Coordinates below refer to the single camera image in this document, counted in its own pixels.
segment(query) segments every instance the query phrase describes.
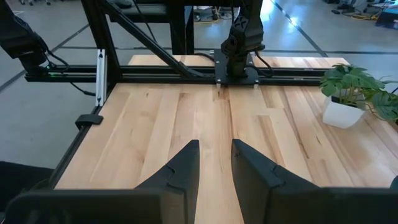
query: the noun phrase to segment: monstera plant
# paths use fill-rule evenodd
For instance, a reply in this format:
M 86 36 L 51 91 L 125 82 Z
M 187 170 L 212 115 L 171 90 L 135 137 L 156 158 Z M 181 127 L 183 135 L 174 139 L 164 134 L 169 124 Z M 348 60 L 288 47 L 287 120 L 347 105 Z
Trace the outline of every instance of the monstera plant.
M 325 72 L 320 82 L 325 101 L 323 122 L 348 128 L 370 111 L 379 119 L 398 119 L 398 96 L 384 87 L 395 81 L 382 81 L 366 73 L 365 68 L 337 64 Z

